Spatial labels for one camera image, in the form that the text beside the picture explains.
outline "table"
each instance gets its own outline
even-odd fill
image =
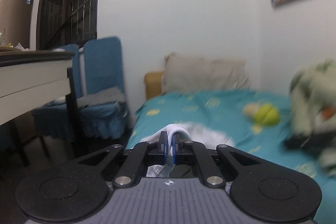
[[[29,160],[14,118],[70,93],[67,68],[72,67],[73,56],[72,52],[0,52],[0,125],[9,123],[24,165]]]

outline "bed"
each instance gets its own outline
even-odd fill
[[[313,156],[298,150],[286,150],[283,140],[291,132],[290,100],[288,97],[253,90],[201,91],[161,95],[162,72],[145,76],[149,99],[137,111],[137,123],[127,148],[170,123],[198,122],[230,136],[235,147],[302,172],[313,178],[323,192],[322,203],[315,216],[319,224],[336,223],[334,201],[336,179],[328,177]],[[243,116],[247,103],[270,102],[281,112],[281,121],[274,127],[261,127]]]

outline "black circular joint cover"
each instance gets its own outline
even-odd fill
[[[245,166],[232,182],[230,196],[245,213],[266,222],[296,223],[318,209],[322,192],[310,177],[270,164]]]
[[[99,210],[109,189],[91,166],[68,164],[43,170],[22,180],[16,201],[37,222],[74,222]]]

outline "yellow headboard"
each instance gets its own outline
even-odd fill
[[[164,71],[154,71],[145,74],[146,99],[161,95],[161,78]]]

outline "silver screw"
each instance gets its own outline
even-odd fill
[[[223,182],[223,179],[221,177],[218,177],[218,176],[212,176],[212,177],[207,178],[207,182],[211,185],[218,185],[218,184],[221,184]]]
[[[126,176],[117,177],[115,179],[115,183],[119,185],[126,185],[126,184],[129,184],[131,181],[132,181],[131,178],[126,177]]]

